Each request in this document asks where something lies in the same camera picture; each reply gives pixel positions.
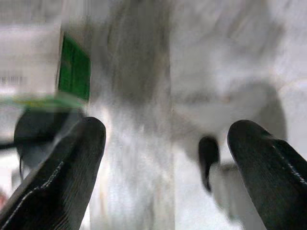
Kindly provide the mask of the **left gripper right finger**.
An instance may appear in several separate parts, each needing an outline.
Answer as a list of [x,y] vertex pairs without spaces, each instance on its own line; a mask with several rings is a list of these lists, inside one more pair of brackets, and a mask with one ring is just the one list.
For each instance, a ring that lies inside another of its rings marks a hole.
[[227,143],[248,194],[268,230],[307,228],[307,162],[286,141],[239,120]]

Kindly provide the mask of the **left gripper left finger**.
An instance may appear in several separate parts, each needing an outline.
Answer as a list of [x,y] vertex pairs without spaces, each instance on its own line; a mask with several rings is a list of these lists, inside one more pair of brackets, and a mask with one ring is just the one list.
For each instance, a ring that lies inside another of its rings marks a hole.
[[25,178],[0,213],[2,230],[78,230],[104,155],[106,128],[86,117]]

